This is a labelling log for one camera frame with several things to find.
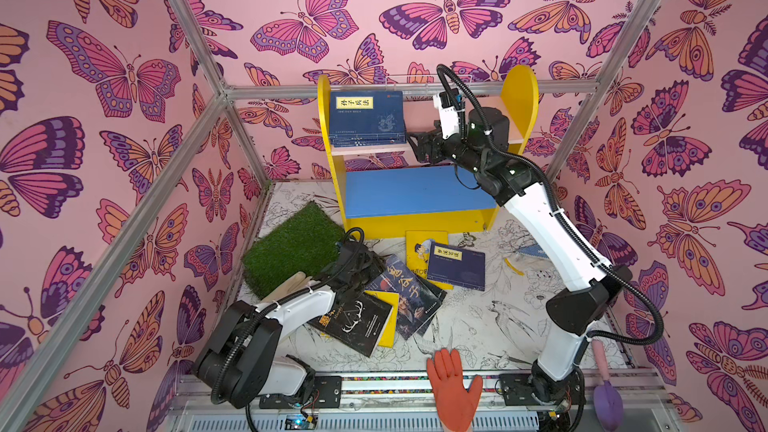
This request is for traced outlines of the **yellow cartoon cover book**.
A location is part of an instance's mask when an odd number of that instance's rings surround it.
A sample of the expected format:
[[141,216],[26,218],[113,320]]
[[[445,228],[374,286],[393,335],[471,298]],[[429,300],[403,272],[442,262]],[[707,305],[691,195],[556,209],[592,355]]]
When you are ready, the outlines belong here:
[[432,284],[443,290],[453,290],[454,286],[447,283],[433,281],[427,277],[428,261],[431,246],[434,242],[448,243],[449,235],[445,231],[435,230],[410,230],[405,233],[406,239],[406,265],[415,274],[427,279]]

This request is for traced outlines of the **dark purple cover book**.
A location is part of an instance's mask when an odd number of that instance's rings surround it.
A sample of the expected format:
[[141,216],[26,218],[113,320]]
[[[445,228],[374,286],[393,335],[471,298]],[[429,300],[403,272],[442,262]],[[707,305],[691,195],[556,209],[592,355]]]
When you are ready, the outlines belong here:
[[377,267],[377,275],[365,291],[396,294],[396,331],[404,340],[414,334],[423,335],[447,292],[412,272],[396,255],[376,255],[373,264]]

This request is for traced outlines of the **navy book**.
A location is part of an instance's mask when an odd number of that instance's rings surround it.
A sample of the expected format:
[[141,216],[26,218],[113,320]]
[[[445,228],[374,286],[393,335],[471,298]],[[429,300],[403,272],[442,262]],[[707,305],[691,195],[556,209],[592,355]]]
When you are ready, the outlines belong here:
[[338,134],[329,136],[330,143],[339,143],[342,141],[406,141],[406,135],[400,134],[367,134],[367,135],[353,135],[353,134]]
[[433,243],[427,262],[427,278],[466,289],[486,288],[486,257],[483,252]]
[[406,131],[400,91],[338,91],[330,100],[331,136],[394,137]]
[[364,148],[364,149],[377,149],[384,148],[388,150],[390,148],[403,148],[407,145],[406,141],[342,141],[334,143],[333,148],[340,149],[352,149],[352,148]]

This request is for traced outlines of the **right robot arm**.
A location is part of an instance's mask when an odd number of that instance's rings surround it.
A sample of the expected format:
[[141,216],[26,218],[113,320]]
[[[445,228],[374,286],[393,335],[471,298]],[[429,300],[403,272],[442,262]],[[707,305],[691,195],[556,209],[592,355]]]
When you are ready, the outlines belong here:
[[[627,267],[613,264],[577,230],[543,170],[499,144],[502,133],[490,120],[492,108],[482,106],[472,93],[455,88],[434,95],[433,105],[439,114],[434,130],[408,136],[418,161],[449,161],[470,172],[480,190],[526,227],[564,284],[546,304],[551,326],[533,363],[532,378],[545,384],[564,382],[595,337],[639,346],[657,343],[664,334],[657,306],[631,285]],[[647,335],[634,338],[594,327],[621,291],[639,299],[650,312],[652,326]]]

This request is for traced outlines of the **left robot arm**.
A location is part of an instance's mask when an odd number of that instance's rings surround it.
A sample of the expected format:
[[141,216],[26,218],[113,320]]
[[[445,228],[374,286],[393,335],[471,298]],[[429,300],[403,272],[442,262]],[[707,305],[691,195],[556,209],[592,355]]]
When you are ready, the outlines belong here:
[[307,285],[257,305],[238,300],[225,311],[192,368],[213,404],[243,409],[270,396],[302,406],[316,395],[316,371],[277,349],[295,330],[362,294],[378,274],[380,259],[362,228],[346,231],[338,247],[337,260]]

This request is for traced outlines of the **green artificial grass mat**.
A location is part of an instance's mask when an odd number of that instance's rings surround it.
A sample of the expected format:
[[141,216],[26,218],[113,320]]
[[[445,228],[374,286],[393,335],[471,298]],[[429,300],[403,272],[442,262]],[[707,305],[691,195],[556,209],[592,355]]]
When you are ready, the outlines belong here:
[[314,201],[258,238],[244,254],[244,282],[258,298],[266,298],[297,272],[312,277],[338,256],[345,234]]

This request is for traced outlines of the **beige cloth glove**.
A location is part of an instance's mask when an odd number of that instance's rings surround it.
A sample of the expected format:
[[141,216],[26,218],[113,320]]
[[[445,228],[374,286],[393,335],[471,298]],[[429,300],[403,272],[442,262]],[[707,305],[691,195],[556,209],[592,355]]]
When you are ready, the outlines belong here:
[[304,272],[297,272],[280,284],[275,290],[270,292],[265,298],[262,298],[257,304],[259,310],[269,306],[281,306],[285,299],[291,300],[296,293],[301,294],[312,283],[312,277]]

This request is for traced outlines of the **black book yellow title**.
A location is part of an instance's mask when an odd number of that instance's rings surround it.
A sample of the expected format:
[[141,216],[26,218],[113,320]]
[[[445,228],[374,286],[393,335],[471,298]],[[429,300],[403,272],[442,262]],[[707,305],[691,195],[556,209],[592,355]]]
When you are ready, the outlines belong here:
[[367,293],[309,321],[317,331],[370,357],[384,334],[393,306]]

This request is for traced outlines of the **yellow pink blue bookshelf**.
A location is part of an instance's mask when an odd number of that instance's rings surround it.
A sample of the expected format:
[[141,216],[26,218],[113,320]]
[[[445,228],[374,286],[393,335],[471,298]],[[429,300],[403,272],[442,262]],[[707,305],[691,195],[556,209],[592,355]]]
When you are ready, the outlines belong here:
[[478,233],[492,229],[507,203],[529,211],[545,194],[544,173],[522,155],[539,110],[533,69],[514,67],[496,103],[480,103],[447,66],[437,72],[440,118],[433,130],[407,135],[417,167],[348,171],[342,157],[327,155],[345,229],[369,239]]

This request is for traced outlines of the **green circuit board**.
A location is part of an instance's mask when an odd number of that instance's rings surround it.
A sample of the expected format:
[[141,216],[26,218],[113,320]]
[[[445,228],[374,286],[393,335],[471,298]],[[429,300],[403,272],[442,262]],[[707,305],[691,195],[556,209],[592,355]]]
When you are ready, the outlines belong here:
[[317,427],[316,415],[288,414],[284,421],[285,431],[313,431]]

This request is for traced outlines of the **red rubber glove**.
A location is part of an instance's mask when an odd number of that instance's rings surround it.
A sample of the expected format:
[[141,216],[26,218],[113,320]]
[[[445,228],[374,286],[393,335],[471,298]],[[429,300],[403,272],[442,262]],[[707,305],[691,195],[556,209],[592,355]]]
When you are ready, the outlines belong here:
[[443,348],[427,359],[427,376],[432,387],[438,418],[445,431],[472,430],[483,379],[476,375],[464,386],[463,365],[458,350]]

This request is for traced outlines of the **purple plastic scoop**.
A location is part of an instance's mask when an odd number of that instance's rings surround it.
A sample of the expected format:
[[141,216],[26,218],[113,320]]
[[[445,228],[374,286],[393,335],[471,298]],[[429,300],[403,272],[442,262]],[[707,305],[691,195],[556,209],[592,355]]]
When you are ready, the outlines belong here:
[[594,410],[603,430],[614,432],[619,429],[623,421],[623,400],[610,382],[610,368],[604,344],[600,340],[595,339],[591,341],[591,346],[600,374],[600,382],[593,391]]

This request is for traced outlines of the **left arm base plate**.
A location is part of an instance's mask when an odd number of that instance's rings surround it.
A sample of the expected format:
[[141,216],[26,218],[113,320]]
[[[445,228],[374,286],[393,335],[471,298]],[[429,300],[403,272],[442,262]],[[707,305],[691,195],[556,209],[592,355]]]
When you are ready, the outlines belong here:
[[258,406],[262,410],[338,409],[341,405],[342,382],[341,376],[312,376],[305,381],[296,394],[261,396]]

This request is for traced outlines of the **aluminium rail base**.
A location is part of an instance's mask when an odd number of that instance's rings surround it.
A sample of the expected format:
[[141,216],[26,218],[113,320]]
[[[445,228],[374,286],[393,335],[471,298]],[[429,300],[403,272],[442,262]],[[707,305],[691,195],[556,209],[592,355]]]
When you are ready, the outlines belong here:
[[[599,431],[593,391],[600,376],[585,370],[582,405],[565,410],[507,406],[497,391],[501,374],[515,371],[481,371],[483,393],[472,422],[475,431]],[[313,431],[439,431],[442,428],[427,376],[423,372],[331,372],[341,376],[338,409],[266,409],[255,400],[249,410],[229,404],[213,405],[203,384],[185,378],[171,405],[163,431],[285,431],[288,414],[316,415]],[[611,382],[623,400],[621,431],[683,431],[685,425],[657,375],[649,370],[615,371]]]

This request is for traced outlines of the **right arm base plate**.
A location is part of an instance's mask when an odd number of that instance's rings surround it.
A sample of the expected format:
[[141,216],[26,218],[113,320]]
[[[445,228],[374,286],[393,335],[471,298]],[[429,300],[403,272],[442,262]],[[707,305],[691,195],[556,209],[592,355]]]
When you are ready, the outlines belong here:
[[565,410],[584,403],[584,387],[576,372],[555,381],[543,372],[505,373],[498,379],[497,391],[507,406],[542,410]]

